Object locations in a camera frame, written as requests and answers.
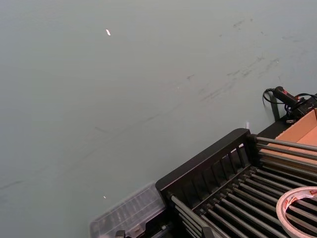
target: cardboard box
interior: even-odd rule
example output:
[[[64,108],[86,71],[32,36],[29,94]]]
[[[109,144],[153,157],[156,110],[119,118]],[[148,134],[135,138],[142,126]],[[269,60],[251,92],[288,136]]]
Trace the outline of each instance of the cardboard box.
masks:
[[[282,132],[279,136],[276,137],[276,140],[283,140],[283,141],[289,141],[289,142],[294,142],[299,144],[317,146],[317,109],[312,110],[311,112],[306,114],[304,117],[302,117],[298,122],[296,122],[294,125],[288,128],[286,131]],[[287,146],[281,146],[281,145],[275,145],[275,144],[269,144],[269,146],[303,152],[307,154],[313,154],[317,156],[317,152],[313,152],[313,151],[290,148]],[[315,160],[305,159],[302,157],[292,156],[292,155],[273,152],[273,151],[267,151],[267,150],[263,150],[263,151],[317,165],[317,161]]]

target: black dish rack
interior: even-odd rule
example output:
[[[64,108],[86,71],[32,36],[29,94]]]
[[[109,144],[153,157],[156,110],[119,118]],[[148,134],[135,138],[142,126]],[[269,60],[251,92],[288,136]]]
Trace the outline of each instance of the black dish rack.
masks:
[[[259,151],[277,152],[267,142],[281,145],[236,129],[160,179],[156,188],[177,221],[174,225],[194,238],[288,238],[277,219],[276,203],[286,191],[317,186],[317,165]],[[310,154],[279,152],[317,160]],[[317,201],[304,199],[291,207],[289,221],[317,237]]]

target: gray-green wall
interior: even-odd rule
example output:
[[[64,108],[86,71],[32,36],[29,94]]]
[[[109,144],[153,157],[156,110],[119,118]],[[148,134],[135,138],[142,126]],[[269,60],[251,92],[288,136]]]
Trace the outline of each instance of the gray-green wall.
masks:
[[[315,0],[2,0],[1,237],[86,238],[231,130],[270,125],[264,89],[317,91],[316,13]]]

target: clear plastic lid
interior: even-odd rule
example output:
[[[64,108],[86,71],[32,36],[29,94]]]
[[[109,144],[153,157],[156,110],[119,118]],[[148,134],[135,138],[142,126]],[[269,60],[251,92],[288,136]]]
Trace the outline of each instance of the clear plastic lid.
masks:
[[[145,231],[146,223],[165,209],[165,205],[151,183],[124,202],[110,209],[90,223],[91,238],[113,238],[119,230],[136,238]]]

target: packing tape roll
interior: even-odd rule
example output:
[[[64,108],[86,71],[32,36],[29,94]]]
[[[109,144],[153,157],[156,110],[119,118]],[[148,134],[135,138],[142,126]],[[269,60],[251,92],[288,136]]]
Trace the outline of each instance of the packing tape roll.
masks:
[[[317,197],[317,187],[299,187],[284,193],[276,204],[276,213],[282,227],[291,238],[315,238],[294,227],[286,218],[287,208],[296,200]]]

